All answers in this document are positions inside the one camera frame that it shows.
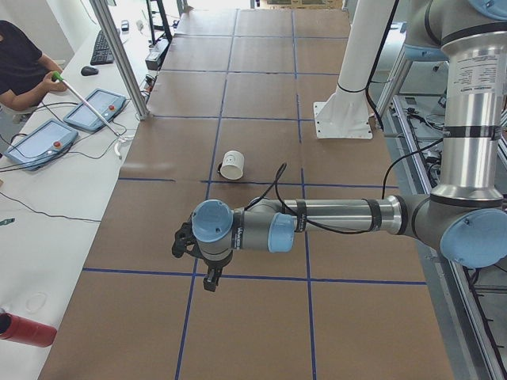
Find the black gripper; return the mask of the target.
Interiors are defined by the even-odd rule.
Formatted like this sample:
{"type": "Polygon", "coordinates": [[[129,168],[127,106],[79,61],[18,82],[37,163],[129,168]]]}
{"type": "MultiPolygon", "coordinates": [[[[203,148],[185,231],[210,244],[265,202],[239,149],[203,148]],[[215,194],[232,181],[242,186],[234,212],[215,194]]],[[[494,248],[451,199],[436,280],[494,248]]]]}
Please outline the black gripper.
{"type": "Polygon", "coordinates": [[[215,291],[219,286],[219,280],[223,269],[231,262],[231,259],[223,259],[219,261],[206,260],[208,266],[207,275],[203,278],[203,286],[206,291],[215,291]]]}

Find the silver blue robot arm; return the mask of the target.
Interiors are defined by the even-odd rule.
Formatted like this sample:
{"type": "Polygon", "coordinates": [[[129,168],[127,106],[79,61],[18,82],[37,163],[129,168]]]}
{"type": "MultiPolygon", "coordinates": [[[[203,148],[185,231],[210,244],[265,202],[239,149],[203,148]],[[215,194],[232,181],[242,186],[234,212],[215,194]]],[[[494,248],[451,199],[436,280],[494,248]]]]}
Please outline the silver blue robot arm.
{"type": "Polygon", "coordinates": [[[427,196],[380,199],[266,199],[233,210],[217,199],[192,213],[173,254],[201,259],[214,291],[239,249],[291,250],[294,236],[318,228],[339,234],[385,230],[415,238],[468,268],[506,254],[506,213],[494,186],[501,104],[506,93],[506,4],[416,1],[406,43],[441,49],[449,61],[438,185],[427,196]]]}

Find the person's hand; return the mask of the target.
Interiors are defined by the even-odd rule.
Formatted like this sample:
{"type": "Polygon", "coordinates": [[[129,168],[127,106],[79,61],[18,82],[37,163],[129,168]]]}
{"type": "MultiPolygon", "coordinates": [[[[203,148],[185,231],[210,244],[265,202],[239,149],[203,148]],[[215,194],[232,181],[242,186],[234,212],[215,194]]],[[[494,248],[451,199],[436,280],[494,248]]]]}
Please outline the person's hand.
{"type": "Polygon", "coordinates": [[[67,87],[54,76],[55,72],[50,71],[45,76],[43,81],[41,82],[42,88],[46,92],[64,92],[67,90],[67,87]]]}

